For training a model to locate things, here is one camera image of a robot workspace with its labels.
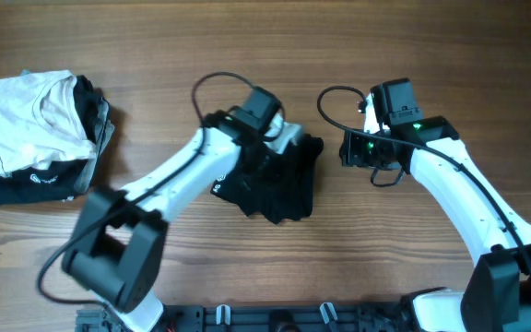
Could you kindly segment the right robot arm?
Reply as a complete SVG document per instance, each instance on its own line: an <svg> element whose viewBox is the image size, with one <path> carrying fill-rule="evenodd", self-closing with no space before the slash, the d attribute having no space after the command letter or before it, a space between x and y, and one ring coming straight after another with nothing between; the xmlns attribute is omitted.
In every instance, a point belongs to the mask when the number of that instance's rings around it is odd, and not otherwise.
<svg viewBox="0 0 531 332"><path fill-rule="evenodd" d="M531 331L531 224L497 193L442 117L348 128L344 164L376 171L399 164L454 224L474 270L463 291L423 290L403 302L412 331Z"/></svg>

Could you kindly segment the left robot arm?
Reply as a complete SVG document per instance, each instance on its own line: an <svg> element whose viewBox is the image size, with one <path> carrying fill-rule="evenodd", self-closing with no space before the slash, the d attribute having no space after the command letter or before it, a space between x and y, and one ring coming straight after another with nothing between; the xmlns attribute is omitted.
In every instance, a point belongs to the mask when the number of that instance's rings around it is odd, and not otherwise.
<svg viewBox="0 0 531 332"><path fill-rule="evenodd" d="M279 115L257 129L223 111L200 122L192 140L147 176L88 196L72 237L59 248L62 270L92 291L99 329L156 331L165 306L152 287L171 222L249 155L265 160L299 143L303 128Z"/></svg>

